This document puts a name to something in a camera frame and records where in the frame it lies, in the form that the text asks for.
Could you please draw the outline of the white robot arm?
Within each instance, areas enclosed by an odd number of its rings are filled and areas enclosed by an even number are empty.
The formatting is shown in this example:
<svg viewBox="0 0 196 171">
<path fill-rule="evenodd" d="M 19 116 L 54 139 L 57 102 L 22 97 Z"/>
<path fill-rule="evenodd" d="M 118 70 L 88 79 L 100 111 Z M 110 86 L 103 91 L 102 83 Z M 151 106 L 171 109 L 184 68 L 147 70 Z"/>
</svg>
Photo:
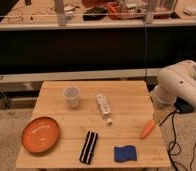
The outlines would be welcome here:
<svg viewBox="0 0 196 171">
<path fill-rule="evenodd" d="M 196 62 L 184 60 L 161 68 L 157 75 L 158 84 L 151 92 L 155 113 L 154 120 L 160 123 L 178 97 L 196 109 Z"/>
</svg>

